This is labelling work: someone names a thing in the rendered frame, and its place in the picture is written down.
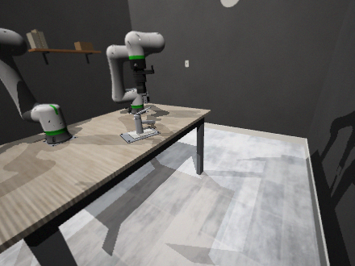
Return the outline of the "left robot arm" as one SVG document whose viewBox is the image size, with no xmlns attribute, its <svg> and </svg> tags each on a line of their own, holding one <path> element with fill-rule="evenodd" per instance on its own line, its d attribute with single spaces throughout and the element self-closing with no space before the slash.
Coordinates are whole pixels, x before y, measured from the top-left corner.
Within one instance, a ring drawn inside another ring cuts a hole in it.
<svg viewBox="0 0 355 266">
<path fill-rule="evenodd" d="M 125 107 L 128 113 L 136 114 L 144 110 L 143 95 L 134 89 L 125 89 L 123 83 L 123 63 L 131 59 L 145 59 L 151 53 L 162 52 L 165 40 L 159 33 L 129 32 L 125 37 L 126 46 L 111 45 L 106 55 L 111 69 L 112 99 L 118 104 L 131 103 Z M 113 46 L 113 47 L 112 47 Z"/>
</svg>

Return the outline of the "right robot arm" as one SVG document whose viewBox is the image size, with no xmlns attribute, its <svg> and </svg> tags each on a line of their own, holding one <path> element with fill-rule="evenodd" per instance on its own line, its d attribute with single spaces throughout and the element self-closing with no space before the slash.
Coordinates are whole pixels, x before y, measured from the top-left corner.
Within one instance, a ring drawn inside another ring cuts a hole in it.
<svg viewBox="0 0 355 266">
<path fill-rule="evenodd" d="M 26 51 L 27 43 L 21 35 L 0 28 L 0 79 L 21 117 L 30 123 L 41 123 L 48 144 L 68 141 L 72 135 L 67 129 L 61 107 L 56 104 L 39 104 L 17 68 L 12 56 L 21 56 Z"/>
</svg>

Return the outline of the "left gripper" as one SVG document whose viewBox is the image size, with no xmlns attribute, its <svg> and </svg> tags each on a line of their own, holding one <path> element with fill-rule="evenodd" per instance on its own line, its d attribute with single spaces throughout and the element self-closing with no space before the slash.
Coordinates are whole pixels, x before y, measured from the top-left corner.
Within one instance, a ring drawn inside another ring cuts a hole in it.
<svg viewBox="0 0 355 266">
<path fill-rule="evenodd" d="M 139 95 L 143 95 L 144 97 L 144 104 L 148 104 L 149 101 L 149 93 L 146 91 L 146 74 L 154 74 L 154 69 L 152 66 L 152 69 L 149 70 L 144 70 L 146 69 L 146 63 L 145 59 L 131 59 L 130 60 L 130 66 L 132 72 L 133 72 L 133 77 L 134 77 L 134 82 L 136 83 L 136 91 Z"/>
</svg>

